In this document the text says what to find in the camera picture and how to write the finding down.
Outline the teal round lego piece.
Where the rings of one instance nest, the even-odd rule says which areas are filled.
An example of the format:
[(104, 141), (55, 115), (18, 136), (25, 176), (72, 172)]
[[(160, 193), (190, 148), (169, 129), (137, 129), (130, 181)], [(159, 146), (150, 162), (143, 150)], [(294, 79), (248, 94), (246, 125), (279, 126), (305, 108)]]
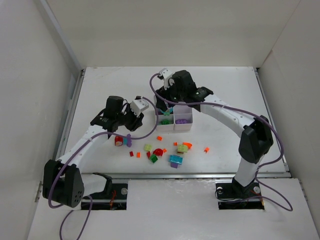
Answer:
[(170, 107), (170, 108), (168, 108), (166, 110), (159, 109), (159, 112), (164, 116), (169, 116), (169, 115), (171, 115), (173, 113), (173, 110), (174, 109), (172, 107)]

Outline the purple flower lego piece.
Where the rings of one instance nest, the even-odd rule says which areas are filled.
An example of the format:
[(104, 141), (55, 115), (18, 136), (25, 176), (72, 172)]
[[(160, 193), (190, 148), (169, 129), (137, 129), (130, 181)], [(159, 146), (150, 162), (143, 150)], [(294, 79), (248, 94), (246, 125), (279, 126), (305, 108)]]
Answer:
[(131, 134), (127, 134), (123, 138), (123, 144), (126, 145), (129, 148), (132, 146), (132, 136), (131, 136)]

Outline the red cylinder lego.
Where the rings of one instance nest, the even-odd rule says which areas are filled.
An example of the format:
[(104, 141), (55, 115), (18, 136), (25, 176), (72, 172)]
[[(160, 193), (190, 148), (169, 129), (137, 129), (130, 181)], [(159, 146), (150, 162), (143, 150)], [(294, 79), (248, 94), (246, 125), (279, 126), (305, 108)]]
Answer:
[(122, 136), (115, 136), (114, 138), (114, 145), (116, 147), (120, 147), (124, 144), (124, 138)]

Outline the purple lego block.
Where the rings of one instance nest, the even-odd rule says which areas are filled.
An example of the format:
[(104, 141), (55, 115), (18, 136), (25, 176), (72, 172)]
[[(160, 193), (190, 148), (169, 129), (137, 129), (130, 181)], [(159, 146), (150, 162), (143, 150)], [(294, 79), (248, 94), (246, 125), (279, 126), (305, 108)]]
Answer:
[(175, 121), (176, 125), (184, 125), (184, 124), (188, 124), (188, 120), (187, 119), (177, 119)]

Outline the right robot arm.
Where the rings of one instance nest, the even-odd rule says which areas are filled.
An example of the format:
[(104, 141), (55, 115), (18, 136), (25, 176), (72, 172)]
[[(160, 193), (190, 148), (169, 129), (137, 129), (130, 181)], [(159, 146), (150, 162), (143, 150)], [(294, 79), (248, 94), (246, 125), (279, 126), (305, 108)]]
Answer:
[(262, 158), (274, 143), (268, 119), (232, 110), (212, 90), (197, 87), (187, 70), (171, 72), (164, 68), (157, 77), (163, 81), (163, 86), (154, 92), (158, 109), (166, 111), (176, 105), (186, 105), (216, 119), (240, 138), (241, 160), (231, 185), (238, 198), (244, 197), (253, 186)]

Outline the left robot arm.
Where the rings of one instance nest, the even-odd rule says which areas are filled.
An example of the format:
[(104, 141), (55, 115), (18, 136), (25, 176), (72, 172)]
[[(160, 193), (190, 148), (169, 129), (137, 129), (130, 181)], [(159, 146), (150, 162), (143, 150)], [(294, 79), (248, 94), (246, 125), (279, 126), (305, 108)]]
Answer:
[(44, 166), (42, 195), (51, 208), (76, 207), (83, 197), (92, 194), (110, 195), (112, 178), (102, 173), (83, 174), (94, 152), (119, 127), (133, 132), (142, 126), (147, 101), (137, 97), (128, 103), (123, 97), (109, 96), (105, 108), (90, 122), (81, 139), (57, 160), (48, 160)]

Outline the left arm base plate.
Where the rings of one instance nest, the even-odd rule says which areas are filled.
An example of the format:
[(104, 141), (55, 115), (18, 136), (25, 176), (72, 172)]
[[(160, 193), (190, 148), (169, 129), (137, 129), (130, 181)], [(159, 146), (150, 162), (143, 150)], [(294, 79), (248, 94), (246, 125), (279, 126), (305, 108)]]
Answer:
[(116, 182), (108, 193), (91, 194), (93, 211), (122, 211), (127, 209), (128, 183)]

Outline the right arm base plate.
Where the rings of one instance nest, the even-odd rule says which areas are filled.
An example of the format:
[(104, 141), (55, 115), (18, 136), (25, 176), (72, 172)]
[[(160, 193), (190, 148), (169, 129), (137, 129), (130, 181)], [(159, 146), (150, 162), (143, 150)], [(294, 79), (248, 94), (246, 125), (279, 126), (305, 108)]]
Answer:
[(232, 182), (218, 182), (215, 184), (215, 197), (219, 210), (264, 210), (261, 200), (261, 189), (257, 182), (253, 182), (245, 191)]

